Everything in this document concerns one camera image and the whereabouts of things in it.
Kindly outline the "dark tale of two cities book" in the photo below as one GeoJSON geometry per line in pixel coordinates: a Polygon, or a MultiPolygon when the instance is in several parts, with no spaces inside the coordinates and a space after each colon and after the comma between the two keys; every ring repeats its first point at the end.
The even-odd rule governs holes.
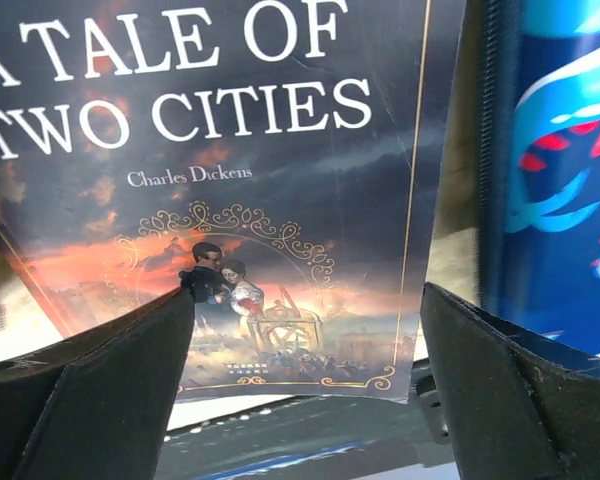
{"type": "Polygon", "coordinates": [[[463,1],[0,1],[0,360],[181,289],[181,400],[407,398],[463,1]]]}

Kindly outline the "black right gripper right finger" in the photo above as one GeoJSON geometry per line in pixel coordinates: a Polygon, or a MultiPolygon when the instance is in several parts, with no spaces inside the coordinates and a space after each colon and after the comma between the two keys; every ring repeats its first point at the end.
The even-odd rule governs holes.
{"type": "Polygon", "coordinates": [[[463,479],[600,479],[600,357],[433,283],[421,321],[463,479]]]}

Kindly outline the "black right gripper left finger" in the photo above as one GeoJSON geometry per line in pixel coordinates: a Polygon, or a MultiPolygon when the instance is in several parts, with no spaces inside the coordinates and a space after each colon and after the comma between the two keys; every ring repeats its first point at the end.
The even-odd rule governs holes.
{"type": "Polygon", "coordinates": [[[193,331],[182,289],[0,362],[0,479],[151,479],[193,331]]]}

